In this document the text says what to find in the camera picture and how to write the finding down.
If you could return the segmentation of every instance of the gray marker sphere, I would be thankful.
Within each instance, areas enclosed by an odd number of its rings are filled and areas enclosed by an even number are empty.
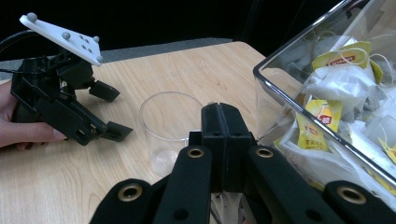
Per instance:
[[[103,57],[102,56],[97,56],[96,57],[96,61],[99,62],[99,63],[102,63],[103,62]]]
[[[70,39],[70,33],[64,32],[64,33],[62,34],[62,37],[63,37],[65,40],[69,40],[69,39]]]
[[[93,37],[93,41],[95,41],[96,43],[99,43],[99,36],[97,36],[97,35],[94,36],[94,37]]]
[[[27,20],[30,21],[30,22],[35,22],[35,21],[37,21],[37,15],[36,15],[35,13],[33,13],[33,12],[29,12],[29,13],[26,15],[26,18],[27,18]]]

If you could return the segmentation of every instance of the transparent box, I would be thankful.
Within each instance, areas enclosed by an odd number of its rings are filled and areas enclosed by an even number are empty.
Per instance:
[[[260,145],[313,187],[348,180],[396,211],[396,1],[342,1],[253,73]]]

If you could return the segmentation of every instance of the transparent cup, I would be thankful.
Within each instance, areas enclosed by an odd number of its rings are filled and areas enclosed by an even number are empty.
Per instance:
[[[177,91],[152,95],[140,107],[149,166],[157,175],[172,172],[178,152],[189,143],[190,132],[200,130],[202,107],[192,96]]]

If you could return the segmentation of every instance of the screw hole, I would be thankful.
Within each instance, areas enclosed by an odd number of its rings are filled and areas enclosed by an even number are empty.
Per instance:
[[[364,204],[367,202],[366,197],[362,193],[350,187],[340,187],[337,189],[337,193],[350,203]]]
[[[204,154],[205,154],[205,153],[204,153],[201,149],[199,149],[199,148],[193,148],[193,149],[190,149],[190,150],[188,151],[188,155],[189,155],[191,158],[200,158],[200,157],[203,157]]]
[[[274,156],[274,153],[266,148],[259,148],[256,150],[256,154],[263,158],[271,158]]]
[[[119,191],[119,199],[123,202],[131,202],[142,195],[143,189],[140,185],[130,184],[122,187]]]

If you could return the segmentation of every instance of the wooden table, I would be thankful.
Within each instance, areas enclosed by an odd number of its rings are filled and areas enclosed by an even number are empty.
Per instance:
[[[0,223],[89,223],[98,204],[128,178],[157,182],[138,112],[161,91],[182,91],[203,105],[236,106],[255,134],[253,67],[264,57],[249,45],[232,42],[105,63],[94,77],[120,91],[107,103],[78,92],[78,101],[103,122],[133,128],[121,142],[98,139],[83,147],[74,141],[31,150],[0,150]]]

